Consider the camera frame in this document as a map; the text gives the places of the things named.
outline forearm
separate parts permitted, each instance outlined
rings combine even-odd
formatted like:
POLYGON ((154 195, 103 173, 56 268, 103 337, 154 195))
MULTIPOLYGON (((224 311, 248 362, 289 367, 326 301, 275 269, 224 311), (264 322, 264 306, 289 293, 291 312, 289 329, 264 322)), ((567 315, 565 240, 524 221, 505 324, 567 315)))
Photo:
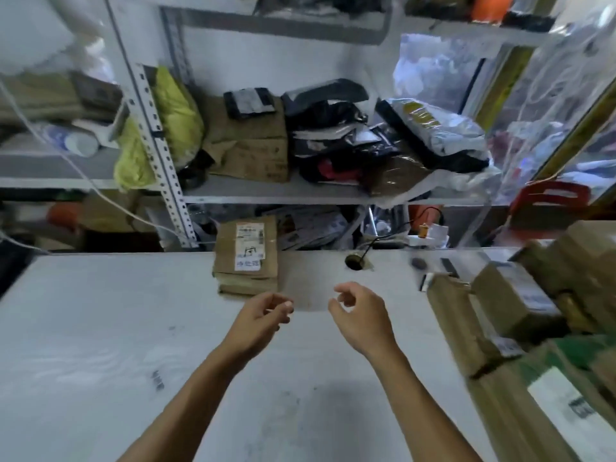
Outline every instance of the forearm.
POLYGON ((118 462, 189 462, 242 363, 221 348, 199 365, 118 462))
POLYGON ((371 358, 370 362, 385 389, 414 462, 481 462, 421 384, 399 349, 371 358))

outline yellow plastic bag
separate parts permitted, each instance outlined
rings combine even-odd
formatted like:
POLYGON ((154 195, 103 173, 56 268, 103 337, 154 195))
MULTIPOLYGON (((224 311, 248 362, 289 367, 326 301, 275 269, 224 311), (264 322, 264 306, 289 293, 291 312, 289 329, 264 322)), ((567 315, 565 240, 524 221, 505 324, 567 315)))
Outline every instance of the yellow plastic bag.
MULTIPOLYGON (((176 82, 164 66, 157 69, 156 85, 152 93, 173 164, 176 169, 181 169, 195 158, 201 147, 203 119, 184 85, 176 82)), ((126 120, 118 142, 122 153, 113 172, 118 185, 129 189, 155 183, 156 178, 132 118, 126 120)))

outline white table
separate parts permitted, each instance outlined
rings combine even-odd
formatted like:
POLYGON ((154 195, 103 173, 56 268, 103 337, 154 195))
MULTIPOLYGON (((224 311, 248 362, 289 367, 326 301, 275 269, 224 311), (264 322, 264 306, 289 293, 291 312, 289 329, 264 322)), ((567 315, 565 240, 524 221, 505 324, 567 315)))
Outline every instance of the white table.
MULTIPOLYGON (((464 258, 476 273, 484 262, 464 258)), ((505 259, 508 251, 495 251, 505 259)), ((495 461, 407 251, 375 251, 373 271, 342 252, 280 254, 290 325, 241 372, 197 461, 410 460, 381 386, 327 312, 356 280, 385 299, 413 369, 485 462, 495 461)), ((226 334, 241 301, 220 297, 212 253, 42 257, 0 301, 3 461, 113 462, 226 334), (157 390, 153 373, 162 379, 157 390)))

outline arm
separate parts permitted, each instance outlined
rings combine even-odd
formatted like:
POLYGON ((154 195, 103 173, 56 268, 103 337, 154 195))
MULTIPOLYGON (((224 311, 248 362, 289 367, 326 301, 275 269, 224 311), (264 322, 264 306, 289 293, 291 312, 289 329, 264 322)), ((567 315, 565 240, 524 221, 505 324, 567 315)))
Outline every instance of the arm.
POLYGON ((265 293, 246 302, 222 343, 118 462, 190 462, 234 376, 289 322, 292 302, 265 293))
POLYGON ((398 348, 385 303, 355 282, 336 285, 328 309, 347 342, 376 372, 415 462, 481 462, 398 348), (348 312, 340 306, 354 306, 348 312))

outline red plastic chair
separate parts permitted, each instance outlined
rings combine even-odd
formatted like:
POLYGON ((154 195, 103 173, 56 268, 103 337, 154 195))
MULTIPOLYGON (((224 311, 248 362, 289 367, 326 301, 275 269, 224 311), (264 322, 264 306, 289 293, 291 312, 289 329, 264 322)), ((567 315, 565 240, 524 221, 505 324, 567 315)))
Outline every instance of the red plastic chair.
POLYGON ((568 220, 571 223, 580 218, 583 209, 588 207, 590 196, 590 188, 586 185, 555 180, 531 183, 523 187, 511 203, 504 229, 496 236, 494 245, 523 246, 528 240, 556 238, 566 228, 568 220), (550 218, 557 218, 554 224, 559 226, 525 227, 529 220, 533 224, 533 219, 537 225, 549 226, 550 218))

